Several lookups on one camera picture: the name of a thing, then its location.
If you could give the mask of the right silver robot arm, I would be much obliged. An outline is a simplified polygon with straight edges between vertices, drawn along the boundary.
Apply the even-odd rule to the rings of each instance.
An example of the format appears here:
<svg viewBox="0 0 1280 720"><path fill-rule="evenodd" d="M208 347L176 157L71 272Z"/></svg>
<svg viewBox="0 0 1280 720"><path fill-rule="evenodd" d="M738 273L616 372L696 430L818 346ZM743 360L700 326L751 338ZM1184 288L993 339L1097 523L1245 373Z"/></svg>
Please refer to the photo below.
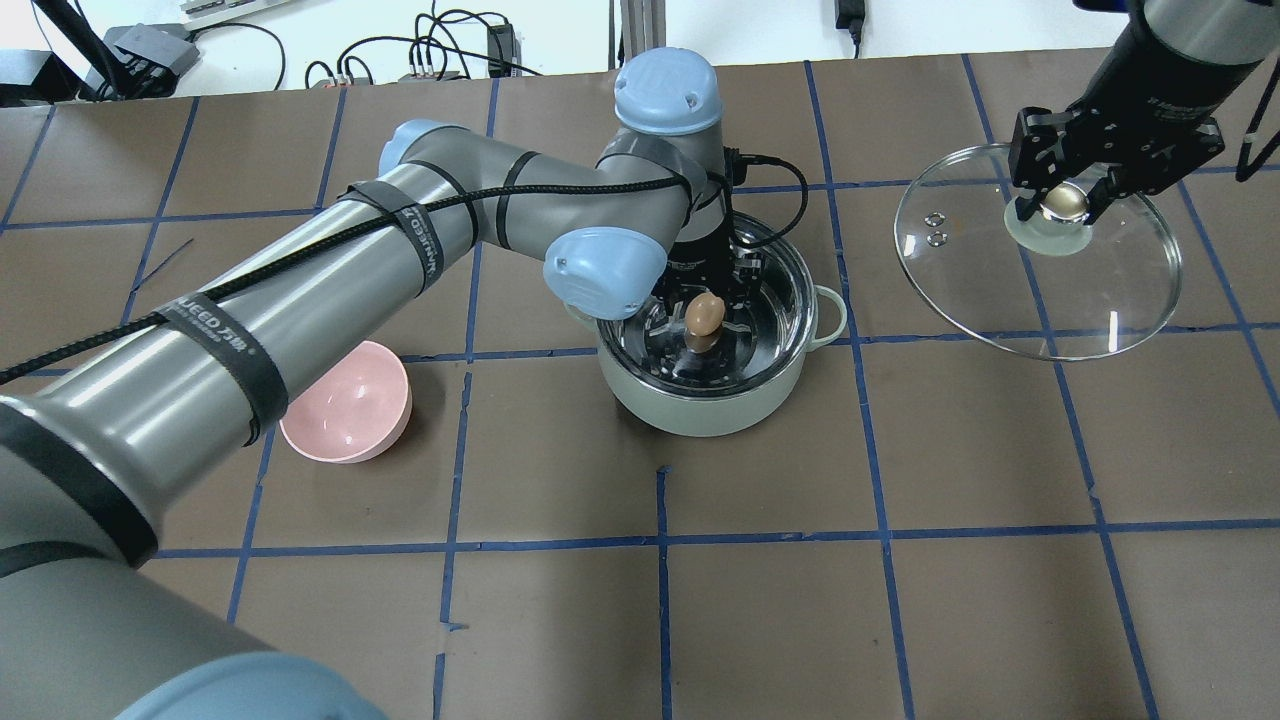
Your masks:
<svg viewBox="0 0 1280 720"><path fill-rule="evenodd" d="M1018 113L1009 149L1020 222L1092 167L1085 223L1156 195L1225 149L1215 111L1277 47L1275 1L1129 1L1126 27L1062 111Z"/></svg>

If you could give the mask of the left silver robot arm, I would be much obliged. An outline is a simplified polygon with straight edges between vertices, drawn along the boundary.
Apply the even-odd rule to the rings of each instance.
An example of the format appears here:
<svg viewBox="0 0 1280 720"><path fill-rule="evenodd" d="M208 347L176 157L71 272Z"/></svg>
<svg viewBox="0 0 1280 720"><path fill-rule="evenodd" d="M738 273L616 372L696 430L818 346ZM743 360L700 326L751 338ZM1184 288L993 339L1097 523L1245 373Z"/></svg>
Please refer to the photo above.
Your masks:
<svg viewBox="0 0 1280 720"><path fill-rule="evenodd" d="M375 179L3 397L5 719L380 719L340 674L152 582L172 506L477 243L543 263L562 301L634 315L723 160L716 68L657 47L614 78L594 167L408 120Z"/></svg>

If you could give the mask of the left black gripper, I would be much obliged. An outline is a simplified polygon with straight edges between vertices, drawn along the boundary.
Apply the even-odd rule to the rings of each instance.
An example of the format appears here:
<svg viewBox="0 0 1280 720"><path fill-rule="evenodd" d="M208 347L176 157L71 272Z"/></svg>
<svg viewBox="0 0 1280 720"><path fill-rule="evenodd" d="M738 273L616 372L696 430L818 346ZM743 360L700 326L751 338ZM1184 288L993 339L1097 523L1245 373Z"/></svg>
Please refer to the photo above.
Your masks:
<svg viewBox="0 0 1280 720"><path fill-rule="evenodd" d="M668 342L680 334L685 348L708 351L727 328L745 329L728 322L731 305L746 293L746 282L735 275L740 260L735 247L740 236L732 192L719 191L707 206L694 213L692 223L686 229L692 232L694 237L680 240L671 249L666 269L653 290L660 316L650 324L650 337ZM724 300L724 323L712 337L691 337L684 322L686 306L691 299L707 291Z"/></svg>

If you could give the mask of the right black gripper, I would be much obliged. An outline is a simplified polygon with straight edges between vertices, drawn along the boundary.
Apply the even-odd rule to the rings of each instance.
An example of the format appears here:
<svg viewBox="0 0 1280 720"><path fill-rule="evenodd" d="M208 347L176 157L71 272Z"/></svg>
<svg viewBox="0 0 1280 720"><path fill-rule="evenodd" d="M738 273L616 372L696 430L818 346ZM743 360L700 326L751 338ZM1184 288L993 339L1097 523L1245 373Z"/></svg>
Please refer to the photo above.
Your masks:
<svg viewBox="0 0 1280 720"><path fill-rule="evenodd" d="M1120 122L1097 108L1061 113L1023 108L1007 160L1012 184L1021 193L1015 215L1028 222L1047 209L1051 191L1100 170L1085 192L1082 222L1091 225L1117 200L1161 193L1225 147L1212 117L1157 129L1148 118Z"/></svg>

